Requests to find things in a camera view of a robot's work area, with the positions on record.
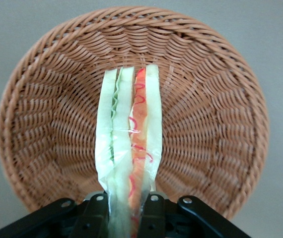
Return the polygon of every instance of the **metal screw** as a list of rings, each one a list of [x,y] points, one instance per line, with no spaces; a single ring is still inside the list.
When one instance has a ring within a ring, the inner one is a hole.
[[[104,199],[103,196],[97,196],[97,197],[96,197],[96,201],[102,201],[103,199]]]
[[[191,198],[189,198],[189,197],[185,197],[182,201],[183,201],[184,203],[187,203],[187,204],[192,203],[192,200],[191,200]]]
[[[151,201],[158,201],[159,200],[159,197],[157,196],[157,195],[152,195],[151,197],[150,197],[150,199],[151,199]]]
[[[71,205],[71,201],[66,201],[61,204],[61,207],[69,207]]]

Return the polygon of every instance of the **gray background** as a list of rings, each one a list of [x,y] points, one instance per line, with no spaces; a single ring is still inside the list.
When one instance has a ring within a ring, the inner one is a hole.
[[[270,148],[260,182],[234,224],[252,237],[283,237],[283,0],[0,1],[0,98],[17,62],[54,26],[116,5],[168,8],[222,34],[258,76],[271,120]],[[26,215],[0,166],[0,228]]]

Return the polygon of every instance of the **black bracket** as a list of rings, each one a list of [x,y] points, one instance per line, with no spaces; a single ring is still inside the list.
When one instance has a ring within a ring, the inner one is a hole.
[[[59,199],[0,229],[0,238],[107,238],[108,199],[100,193],[80,205]],[[138,238],[250,238],[193,196],[177,203],[150,194],[143,206]]]

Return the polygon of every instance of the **wicker basket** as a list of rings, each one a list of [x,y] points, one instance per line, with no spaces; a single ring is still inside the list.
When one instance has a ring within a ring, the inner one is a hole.
[[[257,79],[218,33],[190,17],[114,7],[44,35],[12,73],[0,104],[0,157],[30,211],[101,190],[94,164],[105,70],[160,70],[163,153],[157,189],[195,195],[231,218],[255,187],[268,148]]]

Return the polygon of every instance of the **plastic bag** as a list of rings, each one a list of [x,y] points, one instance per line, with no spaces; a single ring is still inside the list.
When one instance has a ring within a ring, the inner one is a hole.
[[[156,65],[106,71],[97,113],[95,163],[108,194],[109,238],[135,237],[142,205],[155,190],[162,127]]]

